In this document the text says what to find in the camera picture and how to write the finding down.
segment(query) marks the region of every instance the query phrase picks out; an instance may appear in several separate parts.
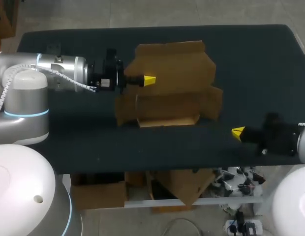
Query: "gray floor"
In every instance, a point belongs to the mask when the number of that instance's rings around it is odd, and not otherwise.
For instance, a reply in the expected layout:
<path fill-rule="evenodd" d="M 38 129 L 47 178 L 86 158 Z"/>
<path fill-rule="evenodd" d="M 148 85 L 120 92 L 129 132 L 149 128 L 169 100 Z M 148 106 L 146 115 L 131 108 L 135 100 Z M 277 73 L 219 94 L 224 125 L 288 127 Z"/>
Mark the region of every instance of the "gray floor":
<path fill-rule="evenodd" d="M 3 40 L 2 50 L 15 52 L 28 31 L 218 24 L 286 24 L 305 51 L 305 0 L 26 0 L 20 4 L 16 37 Z M 158 236 L 177 217 L 196 222 L 210 232 L 205 236 L 225 235 L 227 215 L 217 206 L 161 215 L 143 208 L 83 212 L 85 236 Z M 272 228 L 269 217 L 262 220 Z M 180 223 L 168 235 L 196 233 Z"/>

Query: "power strip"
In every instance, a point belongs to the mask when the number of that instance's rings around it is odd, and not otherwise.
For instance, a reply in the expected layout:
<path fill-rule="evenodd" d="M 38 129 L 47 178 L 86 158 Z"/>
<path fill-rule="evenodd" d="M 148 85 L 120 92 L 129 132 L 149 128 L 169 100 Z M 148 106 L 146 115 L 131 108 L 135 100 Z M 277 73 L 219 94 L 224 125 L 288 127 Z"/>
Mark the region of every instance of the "power strip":
<path fill-rule="evenodd" d="M 253 223 L 255 225 L 255 229 L 256 229 L 256 235 L 257 236 L 262 236 L 263 235 L 263 225 L 262 222 L 259 220 L 253 220 L 253 219 L 248 219 L 248 220 L 244 220 L 244 223 Z M 237 226 L 237 221 L 236 220 L 227 220 L 226 224 L 224 225 L 223 229 L 224 231 L 229 235 L 229 236 L 234 236 L 234 234 L 232 232 L 230 232 L 230 226 L 231 225 L 235 225 Z M 237 236 L 243 236 L 242 233 L 237 232 L 236 234 Z"/>

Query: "cardboard piece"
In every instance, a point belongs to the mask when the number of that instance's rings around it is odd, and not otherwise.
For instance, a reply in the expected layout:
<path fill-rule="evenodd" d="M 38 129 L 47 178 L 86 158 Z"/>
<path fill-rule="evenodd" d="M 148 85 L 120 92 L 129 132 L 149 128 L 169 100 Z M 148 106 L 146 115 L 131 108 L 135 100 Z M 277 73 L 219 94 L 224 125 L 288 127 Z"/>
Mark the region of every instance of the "cardboard piece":
<path fill-rule="evenodd" d="M 153 172 L 153 177 L 185 205 L 191 206 L 214 181 L 215 174 L 211 169 L 174 170 Z"/>
<path fill-rule="evenodd" d="M 134 187 L 144 186 L 145 172 L 125 172 L 125 182 Z"/>
<path fill-rule="evenodd" d="M 211 86 L 215 64 L 202 41 L 139 45 L 126 76 L 156 76 L 156 83 L 128 86 L 116 99 L 118 125 L 137 120 L 140 127 L 195 124 L 217 120 L 222 90 Z"/>
<path fill-rule="evenodd" d="M 19 0 L 0 0 L 0 38 L 16 34 Z"/>
<path fill-rule="evenodd" d="M 155 200 L 153 194 L 153 186 L 152 186 L 152 182 L 154 181 L 154 179 L 149 171 L 146 171 L 146 181 L 147 181 L 149 195 L 152 200 Z M 152 213 L 160 214 L 160 213 L 169 213 L 169 212 L 189 211 L 195 208 L 196 208 L 195 206 L 158 206 L 158 207 L 154 206 L 151 207 L 151 210 Z"/>
<path fill-rule="evenodd" d="M 78 210 L 124 207 L 127 201 L 125 181 L 89 184 L 95 175 L 70 175 L 71 196 Z"/>

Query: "white cable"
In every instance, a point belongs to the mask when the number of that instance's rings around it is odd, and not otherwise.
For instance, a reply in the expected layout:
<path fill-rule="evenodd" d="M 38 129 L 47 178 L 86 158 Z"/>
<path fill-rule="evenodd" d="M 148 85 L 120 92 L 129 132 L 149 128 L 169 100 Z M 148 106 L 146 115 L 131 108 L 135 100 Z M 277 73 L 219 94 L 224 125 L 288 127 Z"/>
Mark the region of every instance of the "white cable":
<path fill-rule="evenodd" d="M 16 74 L 18 72 L 24 70 L 24 69 L 34 69 L 34 68 L 50 72 L 50 73 L 55 74 L 55 75 L 59 76 L 60 78 L 63 78 L 65 80 L 69 81 L 70 83 L 75 84 L 75 85 L 77 85 L 77 86 L 79 86 L 83 89 L 89 90 L 91 92 L 96 92 L 96 87 L 81 84 L 77 81 L 72 80 L 71 78 L 69 78 L 68 76 L 66 76 L 64 74 L 59 73 L 56 70 L 51 70 L 51 69 L 48 69 L 48 68 L 38 67 L 38 66 L 34 66 L 34 65 L 18 64 L 18 65 L 11 66 L 10 68 L 5 70 L 5 72 L 4 72 L 2 81 L 5 81 L 7 79 L 7 82 L 6 82 L 6 84 L 4 86 L 4 89 L 3 89 L 3 92 L 1 93 L 1 96 L 0 96 L 0 110 L 3 107 L 3 104 L 4 104 L 5 98 L 7 96 L 9 86 L 11 85 L 12 81 L 14 80 Z"/>
<path fill-rule="evenodd" d="M 165 236 L 169 230 L 171 229 L 171 227 L 174 225 L 174 223 L 178 220 L 182 220 L 182 221 L 186 221 L 188 223 L 190 223 L 192 226 L 194 226 L 194 228 L 197 230 L 197 234 L 198 236 L 202 236 L 202 232 L 201 230 L 196 226 L 195 223 L 193 223 L 191 220 L 188 220 L 188 219 L 185 219 L 185 218 L 176 218 L 176 219 L 173 219 L 171 220 L 167 225 L 166 225 L 166 228 L 165 230 L 163 231 L 162 235 L 161 236 Z"/>
<path fill-rule="evenodd" d="M 59 73 L 57 70 L 51 70 L 51 69 L 44 68 L 44 67 L 41 67 L 41 66 L 36 66 L 35 68 L 39 69 L 39 70 L 44 70 L 44 71 L 50 72 L 52 74 L 55 74 L 55 75 L 59 76 L 60 78 L 63 78 L 65 80 L 71 82 L 72 84 L 77 85 L 77 86 L 79 86 L 79 87 L 81 87 L 83 89 L 89 90 L 91 92 L 96 92 L 96 89 L 97 89 L 96 87 L 92 87 L 92 86 L 81 84 L 81 83 L 79 83 L 79 82 L 69 78 L 68 76 L 66 76 L 64 74 Z"/>

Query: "black table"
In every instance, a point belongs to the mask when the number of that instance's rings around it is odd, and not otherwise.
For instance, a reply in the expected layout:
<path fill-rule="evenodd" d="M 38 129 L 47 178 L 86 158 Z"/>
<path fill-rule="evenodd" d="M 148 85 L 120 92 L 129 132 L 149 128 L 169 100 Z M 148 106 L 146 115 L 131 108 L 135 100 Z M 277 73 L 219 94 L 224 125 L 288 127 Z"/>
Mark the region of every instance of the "black table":
<path fill-rule="evenodd" d="M 231 135 L 234 127 L 261 127 L 267 112 L 278 112 L 287 122 L 305 122 L 305 56 L 287 26 L 30 32 L 18 51 L 45 53 L 47 44 L 60 43 L 62 55 L 96 61 L 96 71 L 101 71 L 107 48 L 116 48 L 128 65 L 138 44 L 194 40 L 205 43 L 217 65 L 214 85 L 224 90 L 219 122 L 117 127 L 117 93 L 51 91 L 50 135 L 30 147 L 59 174 L 299 164 L 295 157 L 255 156 L 254 145 L 243 145 Z"/>

